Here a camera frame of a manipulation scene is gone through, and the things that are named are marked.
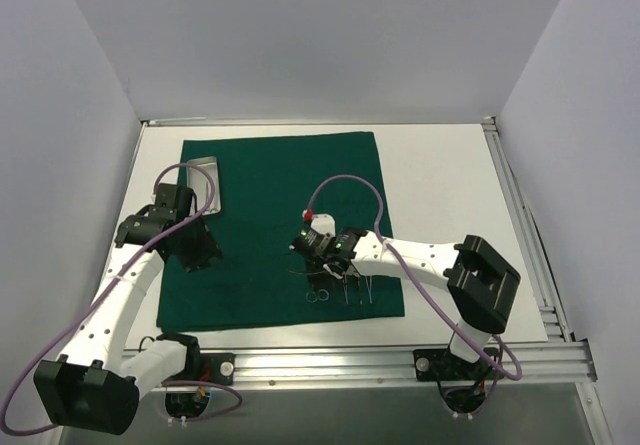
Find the silver tweezers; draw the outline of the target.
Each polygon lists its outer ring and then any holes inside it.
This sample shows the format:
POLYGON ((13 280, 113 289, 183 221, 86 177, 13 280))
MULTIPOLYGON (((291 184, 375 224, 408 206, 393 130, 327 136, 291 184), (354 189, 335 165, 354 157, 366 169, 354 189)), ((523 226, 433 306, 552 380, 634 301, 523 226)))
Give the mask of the silver tweezers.
POLYGON ((362 297, 362 287, 361 287, 361 279, 360 277, 356 277, 354 279, 354 288, 357 292, 358 304, 363 305, 363 297, 362 297))
POLYGON ((343 293, 344 293, 344 303, 346 306, 349 305, 349 276, 345 275, 342 279, 342 287, 343 287, 343 293))

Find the silver forceps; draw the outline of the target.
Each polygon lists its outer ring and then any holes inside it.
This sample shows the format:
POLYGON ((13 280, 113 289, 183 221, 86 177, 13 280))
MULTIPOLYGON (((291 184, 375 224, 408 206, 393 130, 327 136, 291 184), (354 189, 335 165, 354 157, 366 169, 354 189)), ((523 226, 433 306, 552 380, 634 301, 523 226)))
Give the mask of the silver forceps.
POLYGON ((365 285, 367 288, 369 304, 372 305, 373 304, 373 277, 372 276, 365 277, 365 285))

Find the metal instrument tray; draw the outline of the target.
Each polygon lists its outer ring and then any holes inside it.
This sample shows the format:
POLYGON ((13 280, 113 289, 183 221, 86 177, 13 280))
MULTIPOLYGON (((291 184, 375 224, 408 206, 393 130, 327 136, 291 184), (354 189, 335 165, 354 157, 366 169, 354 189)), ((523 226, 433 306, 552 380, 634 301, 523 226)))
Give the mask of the metal instrument tray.
POLYGON ((187 186, 195 193, 198 202, 196 210, 201 208, 210 194, 213 194, 213 200, 203 215, 211 216, 220 213, 222 205, 217 158, 214 156, 195 158, 189 160, 188 164, 197 167, 197 169, 187 169, 187 186))

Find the green surgical cloth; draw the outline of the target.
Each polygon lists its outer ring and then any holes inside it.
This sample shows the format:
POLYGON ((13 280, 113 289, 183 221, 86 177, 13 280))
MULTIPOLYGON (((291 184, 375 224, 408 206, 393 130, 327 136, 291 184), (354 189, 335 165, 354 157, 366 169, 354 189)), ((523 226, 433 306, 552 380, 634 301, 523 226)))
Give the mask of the green surgical cloth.
POLYGON ((330 298, 309 303, 302 258, 289 245, 308 203, 333 216, 338 229, 370 230, 386 201, 375 136, 352 132, 312 136, 186 141, 180 160, 214 156, 222 210, 206 221, 223 259, 187 273, 164 268, 156 325, 165 333, 209 332, 310 323, 402 317, 400 280, 376 277, 373 304, 354 280, 349 305, 327 275, 330 298))

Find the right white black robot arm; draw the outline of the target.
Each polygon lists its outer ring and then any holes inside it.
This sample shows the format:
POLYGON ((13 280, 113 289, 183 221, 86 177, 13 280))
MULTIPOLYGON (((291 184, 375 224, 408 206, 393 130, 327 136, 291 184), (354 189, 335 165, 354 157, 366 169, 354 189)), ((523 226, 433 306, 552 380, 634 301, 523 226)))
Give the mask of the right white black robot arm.
POLYGON ((444 365, 455 377, 480 365, 489 339, 505 332, 521 281, 520 273, 485 239, 468 235, 460 243, 427 244, 346 228, 337 235, 304 226, 289 245, 314 272, 341 280, 348 276, 406 278, 426 293, 427 285, 448 292, 459 318, 432 304, 452 327, 444 365))

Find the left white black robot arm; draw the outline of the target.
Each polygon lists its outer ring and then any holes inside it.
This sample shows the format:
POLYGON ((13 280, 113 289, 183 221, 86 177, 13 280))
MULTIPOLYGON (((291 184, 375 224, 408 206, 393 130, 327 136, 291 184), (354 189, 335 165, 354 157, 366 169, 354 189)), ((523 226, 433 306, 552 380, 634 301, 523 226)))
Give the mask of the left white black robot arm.
POLYGON ((58 357, 40 361, 34 372, 53 424, 121 435, 156 386, 169 379, 190 384, 200 376, 200 347, 190 335, 162 334, 135 357, 123 356, 142 302, 166 263, 195 272, 222 256, 196 202, 192 189, 160 183, 153 203, 118 226, 99 297, 58 357))

